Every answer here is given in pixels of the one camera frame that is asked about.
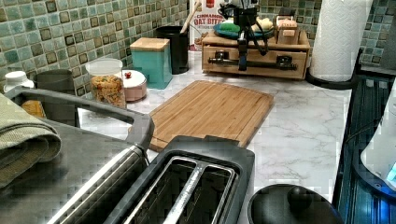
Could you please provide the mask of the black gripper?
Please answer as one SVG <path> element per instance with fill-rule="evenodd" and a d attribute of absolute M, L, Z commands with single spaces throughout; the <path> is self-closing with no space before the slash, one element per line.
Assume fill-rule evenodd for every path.
<path fill-rule="evenodd" d="M 239 29 L 238 51 L 239 61 L 238 70 L 247 70 L 247 43 L 246 37 L 249 37 L 250 33 L 262 31 L 262 27 L 257 22 L 256 8 L 258 0 L 224 0 L 220 4 L 218 13 L 224 17 L 223 23 L 233 23 Z"/>

